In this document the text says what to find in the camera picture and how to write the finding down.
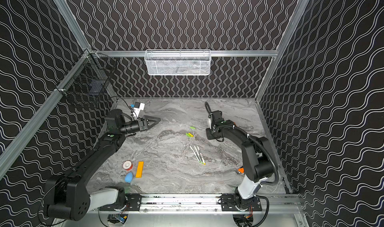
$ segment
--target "wire mesh basket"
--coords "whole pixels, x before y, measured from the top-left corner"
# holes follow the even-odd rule
[[[90,54],[61,93],[75,107],[97,107],[110,99],[106,91],[117,61],[103,54]]]
[[[211,73],[210,50],[146,50],[149,75],[207,76]]]

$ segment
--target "white mesh basket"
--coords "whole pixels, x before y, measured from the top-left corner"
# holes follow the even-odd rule
[[[149,75],[207,76],[211,73],[210,50],[146,50]]]

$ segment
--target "robotic arm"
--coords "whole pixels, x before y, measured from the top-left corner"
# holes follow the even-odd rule
[[[144,115],[132,118],[120,109],[111,110],[105,118],[108,132],[103,134],[95,147],[72,169],[61,175],[51,176],[45,184],[44,215],[66,220],[80,220],[89,210],[110,205],[122,209],[126,204],[123,189],[104,188],[89,195],[87,183],[98,168],[124,143],[126,136],[147,131],[160,122],[160,118]]]
[[[265,148],[269,146],[269,141],[265,137],[257,138],[248,134],[231,120],[224,120],[222,112],[212,111],[207,102],[205,108],[209,114],[209,128],[205,130],[207,138],[219,142],[228,138],[242,150],[245,176],[235,189],[234,200],[239,210],[246,210],[263,184],[275,185],[279,181],[276,164]],[[272,174],[275,180],[266,181]]]

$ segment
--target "wavy line wallpaper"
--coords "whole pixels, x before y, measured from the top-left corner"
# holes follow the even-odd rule
[[[0,226],[41,226],[40,201],[45,182],[75,165],[91,150],[112,106],[104,98],[98,109],[76,109],[63,100],[51,112],[27,147],[0,181]]]
[[[52,0],[0,0],[0,153],[83,52]]]
[[[311,0],[261,106],[312,227],[384,225],[384,0]]]
[[[123,97],[256,95],[271,57],[213,57],[209,76],[150,76],[143,58],[121,58],[111,83]]]
[[[95,50],[275,50],[298,0],[67,0]]]

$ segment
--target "tape roll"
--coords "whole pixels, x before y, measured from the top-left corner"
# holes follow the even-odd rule
[[[132,165],[132,162],[131,162],[131,161],[127,160],[126,162],[124,162],[124,163],[122,164],[122,167],[124,168],[124,170],[126,170],[126,171],[130,171],[130,170],[132,170],[133,165]]]

